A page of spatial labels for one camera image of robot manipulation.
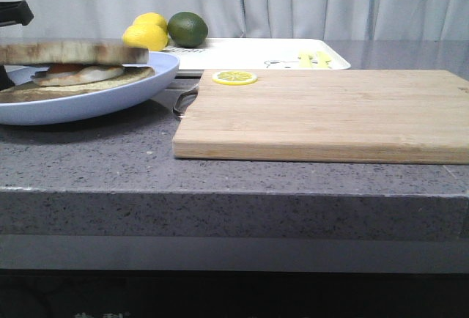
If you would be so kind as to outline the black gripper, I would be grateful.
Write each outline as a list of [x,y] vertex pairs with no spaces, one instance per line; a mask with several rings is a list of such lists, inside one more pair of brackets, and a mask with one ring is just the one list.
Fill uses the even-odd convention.
[[26,0],[2,1],[0,3],[1,27],[16,24],[27,26],[33,18],[34,15]]

